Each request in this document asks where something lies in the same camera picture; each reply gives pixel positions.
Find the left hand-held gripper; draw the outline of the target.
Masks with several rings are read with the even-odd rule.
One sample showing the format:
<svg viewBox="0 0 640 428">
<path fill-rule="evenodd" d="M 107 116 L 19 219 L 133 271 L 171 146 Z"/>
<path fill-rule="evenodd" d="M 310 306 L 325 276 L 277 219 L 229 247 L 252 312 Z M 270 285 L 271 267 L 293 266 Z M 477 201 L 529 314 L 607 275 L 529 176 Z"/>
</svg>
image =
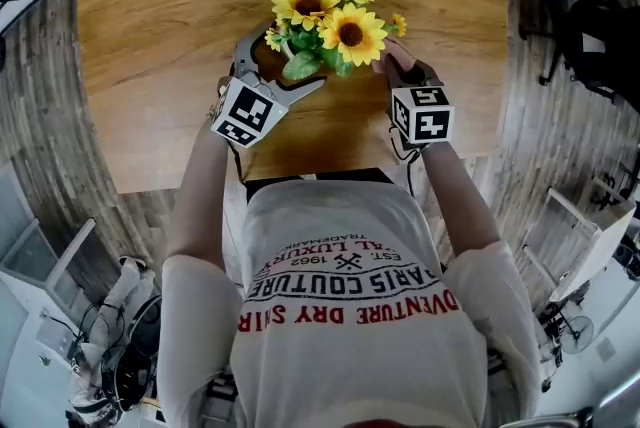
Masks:
<svg viewBox="0 0 640 428">
<path fill-rule="evenodd" d="M 266 81 L 259 73 L 256 46 L 264 40 L 271 23 L 260 23 L 236 45 L 233 75 L 224 104 L 210 130 L 232 143 L 249 148 L 262 140 L 292 105 L 326 83 L 326 76 L 313 76 L 292 85 L 280 80 Z"/>
</svg>

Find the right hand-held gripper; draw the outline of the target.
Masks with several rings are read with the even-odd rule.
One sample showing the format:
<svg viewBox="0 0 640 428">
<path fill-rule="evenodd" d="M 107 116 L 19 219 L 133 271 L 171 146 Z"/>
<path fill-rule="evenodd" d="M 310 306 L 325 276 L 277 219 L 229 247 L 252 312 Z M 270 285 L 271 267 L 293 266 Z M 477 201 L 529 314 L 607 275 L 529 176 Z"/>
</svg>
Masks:
<svg viewBox="0 0 640 428">
<path fill-rule="evenodd" d="M 385 73 L 390 91 L 391 122 L 409 144 L 450 141 L 454 127 L 454 107 L 435 70 L 417 60 L 417 83 L 404 82 L 404 69 L 394 56 L 386 56 Z"/>
</svg>

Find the pink cloth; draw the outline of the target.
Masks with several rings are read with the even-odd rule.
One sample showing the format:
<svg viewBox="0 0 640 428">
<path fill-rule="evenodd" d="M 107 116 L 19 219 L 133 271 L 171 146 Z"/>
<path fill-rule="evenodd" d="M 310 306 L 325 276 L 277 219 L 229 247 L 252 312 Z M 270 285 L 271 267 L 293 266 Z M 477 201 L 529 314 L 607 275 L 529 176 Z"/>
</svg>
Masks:
<svg viewBox="0 0 640 428">
<path fill-rule="evenodd" d="M 414 67 L 416 58 L 396 38 L 386 37 L 384 44 L 385 48 L 380 52 L 379 59 L 371 62 L 372 70 L 376 74 L 386 73 L 385 60 L 388 56 L 391 56 L 404 72 L 408 72 Z"/>
</svg>

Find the sunflower bouquet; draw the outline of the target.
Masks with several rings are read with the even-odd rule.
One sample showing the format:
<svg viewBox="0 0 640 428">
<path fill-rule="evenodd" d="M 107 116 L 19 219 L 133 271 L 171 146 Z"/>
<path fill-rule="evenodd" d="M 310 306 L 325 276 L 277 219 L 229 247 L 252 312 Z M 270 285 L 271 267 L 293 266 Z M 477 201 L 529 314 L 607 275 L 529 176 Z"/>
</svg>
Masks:
<svg viewBox="0 0 640 428">
<path fill-rule="evenodd" d="M 271 0 L 275 23 L 267 46 L 283 54 L 285 79 L 299 81 L 327 67 L 346 77 L 381 59 L 385 39 L 402 37 L 407 23 L 394 13 L 386 21 L 370 9 L 374 0 Z"/>
</svg>

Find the person's right forearm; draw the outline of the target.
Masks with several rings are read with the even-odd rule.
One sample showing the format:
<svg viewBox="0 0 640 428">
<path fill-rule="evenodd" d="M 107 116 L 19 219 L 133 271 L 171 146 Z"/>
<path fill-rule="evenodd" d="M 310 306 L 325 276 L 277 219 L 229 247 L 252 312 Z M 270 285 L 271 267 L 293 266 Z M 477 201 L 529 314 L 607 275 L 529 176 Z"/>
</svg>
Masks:
<svg viewBox="0 0 640 428">
<path fill-rule="evenodd" d="M 453 147 L 434 143 L 421 156 L 454 256 L 500 241 L 496 220 Z"/>
</svg>

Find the person's left forearm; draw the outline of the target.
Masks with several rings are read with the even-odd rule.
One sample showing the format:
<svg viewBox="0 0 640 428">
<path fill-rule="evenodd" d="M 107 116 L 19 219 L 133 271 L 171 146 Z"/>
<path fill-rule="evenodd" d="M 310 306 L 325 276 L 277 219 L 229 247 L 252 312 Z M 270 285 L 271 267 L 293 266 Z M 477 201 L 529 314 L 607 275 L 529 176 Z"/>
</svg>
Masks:
<svg viewBox="0 0 640 428">
<path fill-rule="evenodd" d="M 207 120 L 196 137 L 167 235 L 169 257 L 186 255 L 225 268 L 222 229 L 227 140 Z"/>
</svg>

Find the person's left hand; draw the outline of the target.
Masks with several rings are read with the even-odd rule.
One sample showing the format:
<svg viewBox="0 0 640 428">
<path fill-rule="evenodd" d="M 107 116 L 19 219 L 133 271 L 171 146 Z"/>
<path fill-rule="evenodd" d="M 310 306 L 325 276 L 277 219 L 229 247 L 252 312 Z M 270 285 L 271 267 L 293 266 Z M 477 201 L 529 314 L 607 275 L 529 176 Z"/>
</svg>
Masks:
<svg viewBox="0 0 640 428">
<path fill-rule="evenodd" d="M 222 109 L 222 106 L 224 104 L 224 96 L 227 90 L 228 83 L 229 83 L 229 76 L 223 76 L 218 80 L 217 87 L 216 87 L 217 100 L 214 104 L 211 105 L 207 114 L 208 118 L 212 121 L 214 121 L 218 117 L 220 110 Z"/>
</svg>

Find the person's black trousers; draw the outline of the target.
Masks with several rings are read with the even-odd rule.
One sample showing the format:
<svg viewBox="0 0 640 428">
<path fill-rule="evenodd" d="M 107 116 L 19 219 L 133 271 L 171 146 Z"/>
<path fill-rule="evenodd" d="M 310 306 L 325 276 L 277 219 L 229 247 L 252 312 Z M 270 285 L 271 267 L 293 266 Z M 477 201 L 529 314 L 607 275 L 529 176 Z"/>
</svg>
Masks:
<svg viewBox="0 0 640 428">
<path fill-rule="evenodd" d="M 366 168 L 349 171 L 326 172 L 315 175 L 317 180 L 336 180 L 336 181 L 362 181 L 362 182 L 379 182 L 392 184 L 393 181 L 379 168 Z M 246 188 L 247 201 L 262 188 L 272 184 L 277 184 L 292 180 L 302 180 L 302 176 L 288 176 L 271 179 L 250 180 L 244 182 Z"/>
</svg>

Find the black office chair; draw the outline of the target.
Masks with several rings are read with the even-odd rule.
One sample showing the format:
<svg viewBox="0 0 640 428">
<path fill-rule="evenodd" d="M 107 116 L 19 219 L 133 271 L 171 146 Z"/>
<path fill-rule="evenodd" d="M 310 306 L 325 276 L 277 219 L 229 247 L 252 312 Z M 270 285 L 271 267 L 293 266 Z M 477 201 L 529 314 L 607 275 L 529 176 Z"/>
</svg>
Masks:
<svg viewBox="0 0 640 428">
<path fill-rule="evenodd" d="M 570 7 L 545 0 L 550 30 L 521 25 L 519 36 L 549 38 L 554 50 L 549 71 L 538 78 L 550 83 L 559 63 L 572 79 L 617 105 L 640 113 L 640 6 L 622 7 L 605 0 L 577 0 Z"/>
</svg>

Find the person's white printed shirt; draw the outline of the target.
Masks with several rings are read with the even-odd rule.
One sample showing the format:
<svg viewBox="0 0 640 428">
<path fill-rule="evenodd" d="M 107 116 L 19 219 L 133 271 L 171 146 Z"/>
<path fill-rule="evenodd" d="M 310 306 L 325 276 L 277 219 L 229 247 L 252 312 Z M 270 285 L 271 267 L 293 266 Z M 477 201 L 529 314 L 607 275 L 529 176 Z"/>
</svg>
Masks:
<svg viewBox="0 0 640 428">
<path fill-rule="evenodd" d="M 163 265 L 169 428 L 204 428 L 223 372 L 240 428 L 487 428 L 536 412 L 534 316 L 505 243 L 441 265 L 404 189 L 335 180 L 260 189 L 244 235 L 240 284 L 191 256 Z"/>
</svg>

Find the white glass cabinet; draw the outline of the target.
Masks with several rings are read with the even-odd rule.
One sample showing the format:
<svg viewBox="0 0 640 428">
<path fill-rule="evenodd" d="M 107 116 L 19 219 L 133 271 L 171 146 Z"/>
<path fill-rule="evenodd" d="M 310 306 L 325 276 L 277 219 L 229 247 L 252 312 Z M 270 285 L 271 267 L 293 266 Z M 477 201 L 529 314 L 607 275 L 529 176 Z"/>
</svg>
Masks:
<svg viewBox="0 0 640 428">
<path fill-rule="evenodd" d="M 13 163 L 0 167 L 0 277 L 15 295 L 21 289 L 40 291 L 78 323 L 90 301 L 68 267 L 95 226 L 96 221 L 88 219 L 58 254 L 27 201 Z"/>
</svg>

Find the small floor fan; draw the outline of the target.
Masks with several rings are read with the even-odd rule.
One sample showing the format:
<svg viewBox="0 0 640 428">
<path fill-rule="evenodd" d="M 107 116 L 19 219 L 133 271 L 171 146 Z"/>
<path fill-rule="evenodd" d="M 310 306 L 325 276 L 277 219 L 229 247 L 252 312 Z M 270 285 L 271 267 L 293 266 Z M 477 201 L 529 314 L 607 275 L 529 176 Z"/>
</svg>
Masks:
<svg viewBox="0 0 640 428">
<path fill-rule="evenodd" d="M 560 314 L 553 320 L 557 333 L 555 341 L 564 353 L 576 355 L 583 352 L 594 338 L 594 325 L 590 318 L 579 315 L 567 318 Z"/>
</svg>

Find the white desk frame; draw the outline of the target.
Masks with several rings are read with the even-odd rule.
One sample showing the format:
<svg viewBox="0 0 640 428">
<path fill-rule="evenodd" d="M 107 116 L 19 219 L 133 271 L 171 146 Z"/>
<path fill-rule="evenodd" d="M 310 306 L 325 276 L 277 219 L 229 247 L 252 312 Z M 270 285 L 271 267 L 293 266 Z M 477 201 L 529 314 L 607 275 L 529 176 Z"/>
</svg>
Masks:
<svg viewBox="0 0 640 428">
<path fill-rule="evenodd" d="M 560 302 L 599 273 L 620 244 L 636 210 L 607 183 L 592 177 L 576 205 L 550 187 L 522 251 L 551 288 L 549 300 Z"/>
</svg>

